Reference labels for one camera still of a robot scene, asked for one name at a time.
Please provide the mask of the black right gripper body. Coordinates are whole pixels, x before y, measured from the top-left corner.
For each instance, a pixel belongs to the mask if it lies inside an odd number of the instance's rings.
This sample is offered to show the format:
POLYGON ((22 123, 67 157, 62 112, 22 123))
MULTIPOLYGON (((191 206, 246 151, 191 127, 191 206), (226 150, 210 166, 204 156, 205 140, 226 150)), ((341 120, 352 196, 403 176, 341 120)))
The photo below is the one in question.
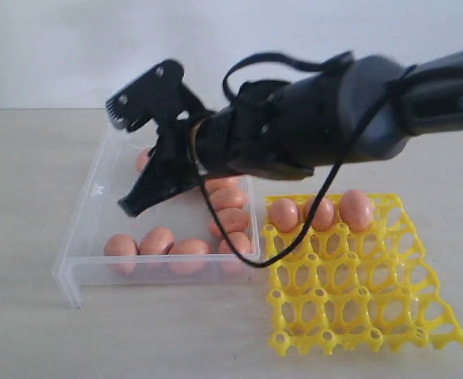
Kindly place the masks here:
POLYGON ((204 180, 214 179, 216 173, 204 165, 197 150, 197 136, 210 116, 191 116, 186 119, 155 117, 156 142, 160 142, 163 160, 188 159, 193 163, 204 180))

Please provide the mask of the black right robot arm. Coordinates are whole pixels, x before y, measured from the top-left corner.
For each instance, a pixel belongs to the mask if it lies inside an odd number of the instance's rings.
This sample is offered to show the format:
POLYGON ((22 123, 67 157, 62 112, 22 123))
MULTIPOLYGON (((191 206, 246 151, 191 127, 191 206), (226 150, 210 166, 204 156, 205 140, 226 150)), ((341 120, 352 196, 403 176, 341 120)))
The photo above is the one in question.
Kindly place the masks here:
POLYGON ((322 63, 265 52, 238 67, 263 62, 306 77, 248 81, 237 92, 224 86, 228 105, 212 111, 185 86, 182 64, 167 59, 107 101, 116 129, 132 133, 156 123, 149 161, 119 201, 128 216, 202 180, 302 180, 337 162, 392 159, 412 137, 463 131, 463 51, 410 67, 349 51, 322 63))

